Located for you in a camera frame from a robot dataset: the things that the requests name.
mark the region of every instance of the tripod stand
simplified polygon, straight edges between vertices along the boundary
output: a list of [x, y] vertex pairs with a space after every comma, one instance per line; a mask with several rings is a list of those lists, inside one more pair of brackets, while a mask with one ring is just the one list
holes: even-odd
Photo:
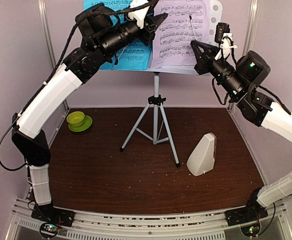
[[[148, 98], [148, 104], [145, 106], [145, 108], [141, 112], [140, 116], [138, 117], [135, 125], [132, 127], [129, 135], [127, 136], [127, 138], [126, 138], [126, 140], [124, 142], [124, 144], [120, 148], [120, 151], [123, 152], [123, 150], [125, 149], [125, 146], [127, 145], [128, 141], [131, 138], [131, 136], [134, 133], [134, 131], [138, 131], [142, 135], [144, 135], [145, 137], [150, 139], [154, 145], [169, 140], [170, 141], [170, 145], [171, 145], [171, 149], [172, 149], [175, 161], [176, 161], [176, 166], [179, 168], [180, 167], [180, 162], [178, 160], [177, 152], [176, 152], [176, 149], [175, 149], [174, 142], [172, 140], [172, 136], [171, 136], [168, 120], [167, 120], [165, 109], [164, 109], [164, 106], [163, 106], [164, 101], [166, 101], [166, 98], [162, 98], [161, 95], [159, 94], [159, 72], [155, 72], [155, 75], [154, 75], [154, 96], [151, 96], [151, 97]], [[144, 117], [144, 115], [146, 114], [146, 112], [149, 109], [150, 105], [152, 105], [152, 104], [154, 104], [153, 137], [149, 136], [147, 133], [145, 133], [144, 131], [142, 131], [142, 130], [140, 130], [138, 128], [139, 123], [141, 122], [142, 118]], [[160, 131], [159, 131], [159, 134], [158, 134], [158, 108], [160, 108], [161, 115], [162, 115], [162, 118], [163, 118], [163, 123], [165, 123], [165, 127], [166, 127], [167, 134], [168, 134], [168, 137], [165, 137], [165, 138], [160, 139], [160, 140], [159, 140], [159, 136], [160, 136], [160, 133], [161, 133], [161, 129], [162, 129], [163, 123], [161, 124]]]

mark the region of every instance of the green bowl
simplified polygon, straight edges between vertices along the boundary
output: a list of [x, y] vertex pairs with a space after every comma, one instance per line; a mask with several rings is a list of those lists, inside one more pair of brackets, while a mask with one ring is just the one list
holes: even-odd
[[67, 116], [67, 122], [72, 127], [79, 127], [85, 121], [85, 114], [82, 111], [74, 111]]

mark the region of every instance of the music sheet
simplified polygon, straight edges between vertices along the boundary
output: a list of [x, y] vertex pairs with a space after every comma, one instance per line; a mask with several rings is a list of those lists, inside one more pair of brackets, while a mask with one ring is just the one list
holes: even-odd
[[210, 0], [160, 0], [155, 15], [168, 13], [153, 41], [151, 68], [195, 65], [190, 42], [209, 39]]
[[[84, 0], [84, 9], [104, 3], [115, 11], [127, 8], [132, 0]], [[115, 17], [111, 17], [113, 22], [117, 22]], [[123, 23], [124, 16], [120, 15], [120, 21]], [[151, 54], [151, 46], [145, 46], [140, 40], [135, 40], [126, 48], [117, 52], [119, 59], [118, 65], [114, 65], [115, 58], [112, 58], [113, 63], [106, 62], [100, 69], [101, 70], [146, 70], [148, 61]]]

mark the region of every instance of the brown wooden surface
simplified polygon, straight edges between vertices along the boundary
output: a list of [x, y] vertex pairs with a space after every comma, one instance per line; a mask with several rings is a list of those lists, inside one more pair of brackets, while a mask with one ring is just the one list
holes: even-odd
[[[262, 186], [248, 149], [223, 108], [166, 108], [181, 168], [175, 166], [168, 141], [153, 145], [138, 132], [119, 152], [141, 108], [82, 111], [93, 118], [93, 126], [74, 133], [65, 122], [51, 147], [51, 192], [58, 207], [114, 214], [200, 212], [244, 205], [251, 191]], [[150, 135], [152, 118], [150, 108], [140, 124]], [[217, 137], [215, 167], [195, 177], [186, 161], [210, 132]]]

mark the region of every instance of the white metronome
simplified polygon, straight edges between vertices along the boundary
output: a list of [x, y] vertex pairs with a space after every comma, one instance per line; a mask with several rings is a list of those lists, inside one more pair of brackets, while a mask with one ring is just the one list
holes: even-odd
[[189, 171], [199, 176], [212, 170], [215, 164], [216, 136], [212, 133], [205, 134], [192, 151], [187, 167]]

